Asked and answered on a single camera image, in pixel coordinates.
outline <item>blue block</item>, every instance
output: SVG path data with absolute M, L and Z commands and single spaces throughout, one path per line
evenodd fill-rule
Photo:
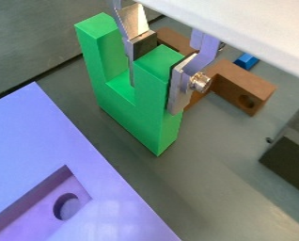
M 253 55 L 245 53 L 234 61 L 234 63 L 249 71 L 254 67 L 254 65 L 258 63 L 258 61 L 260 61 L 260 59 L 257 57 L 254 57 Z

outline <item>purple platform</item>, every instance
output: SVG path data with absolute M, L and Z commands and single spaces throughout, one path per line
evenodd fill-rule
M 65 165 L 93 200 L 49 240 L 181 240 L 34 83 L 0 100 L 0 213 Z

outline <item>purple surface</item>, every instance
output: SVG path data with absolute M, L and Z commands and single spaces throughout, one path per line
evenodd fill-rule
M 67 193 L 74 193 L 78 196 L 81 208 L 91 201 L 91 197 L 75 176 L 70 177 L 25 215 L 0 232 L 0 240 L 46 240 L 66 223 L 66 221 L 59 220 L 54 216 L 54 204 L 58 198 Z
M 181 240 L 34 83 L 0 100 L 0 212 L 65 165 L 94 200 L 51 240 Z

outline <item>black object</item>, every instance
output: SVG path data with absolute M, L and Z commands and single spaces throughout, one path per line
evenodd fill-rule
M 299 189 L 299 111 L 261 162 Z

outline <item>rectangular recess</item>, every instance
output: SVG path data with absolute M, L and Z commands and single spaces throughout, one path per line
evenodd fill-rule
M 66 222 L 54 214 L 65 194 L 78 197 L 79 209 L 93 199 L 67 166 L 0 213 L 0 240 L 46 240 Z

